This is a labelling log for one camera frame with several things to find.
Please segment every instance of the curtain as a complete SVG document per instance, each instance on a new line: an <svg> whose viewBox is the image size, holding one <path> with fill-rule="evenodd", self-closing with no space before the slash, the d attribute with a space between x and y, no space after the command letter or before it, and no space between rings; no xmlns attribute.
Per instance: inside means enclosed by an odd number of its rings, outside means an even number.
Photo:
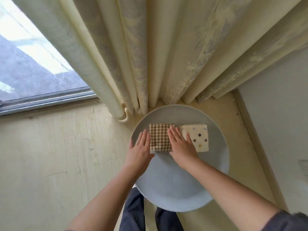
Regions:
<svg viewBox="0 0 308 231"><path fill-rule="evenodd" d="M308 42L308 0L13 1L117 118L219 98Z"/></svg>

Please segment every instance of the pants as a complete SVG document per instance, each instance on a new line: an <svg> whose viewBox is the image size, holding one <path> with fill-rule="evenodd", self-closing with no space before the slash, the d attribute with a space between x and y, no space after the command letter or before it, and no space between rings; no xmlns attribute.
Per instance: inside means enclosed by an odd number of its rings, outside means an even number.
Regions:
<svg viewBox="0 0 308 231"><path fill-rule="evenodd" d="M157 208L155 221L158 231L184 231L175 212ZM125 202L119 231L145 231L144 197L136 187Z"/></svg>

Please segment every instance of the wooden floor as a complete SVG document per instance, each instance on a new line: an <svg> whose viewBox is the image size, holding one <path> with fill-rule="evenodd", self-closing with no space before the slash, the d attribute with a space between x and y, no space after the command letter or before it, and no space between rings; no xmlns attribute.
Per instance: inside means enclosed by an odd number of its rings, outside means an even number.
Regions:
<svg viewBox="0 0 308 231"><path fill-rule="evenodd" d="M221 128L229 175L274 202L232 94L191 106ZM0 230L63 230L120 170L140 119L116 120L99 101L0 119ZM146 201L148 230L154 212ZM236 230L214 201L178 215L185 230Z"/></svg>

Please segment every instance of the white wall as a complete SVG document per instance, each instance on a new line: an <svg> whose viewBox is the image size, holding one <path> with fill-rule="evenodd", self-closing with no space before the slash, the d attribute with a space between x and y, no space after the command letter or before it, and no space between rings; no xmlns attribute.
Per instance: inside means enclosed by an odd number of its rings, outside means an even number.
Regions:
<svg viewBox="0 0 308 231"><path fill-rule="evenodd" d="M239 87L290 212L308 214L308 47Z"/></svg>

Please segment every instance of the white plate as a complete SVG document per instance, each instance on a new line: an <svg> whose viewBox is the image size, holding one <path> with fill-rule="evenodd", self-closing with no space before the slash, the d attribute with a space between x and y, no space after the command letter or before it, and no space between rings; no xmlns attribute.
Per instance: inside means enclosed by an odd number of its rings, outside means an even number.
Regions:
<svg viewBox="0 0 308 231"><path fill-rule="evenodd" d="M149 130L149 124L173 123L207 124L209 151L198 156L223 173L229 171L229 151L224 136L209 116L186 105L167 105L144 116L132 133L133 143L139 133ZM181 169L168 152L155 152L147 171L136 182L136 186L153 204L165 210L187 212L198 209L213 198L189 173Z"/></svg>

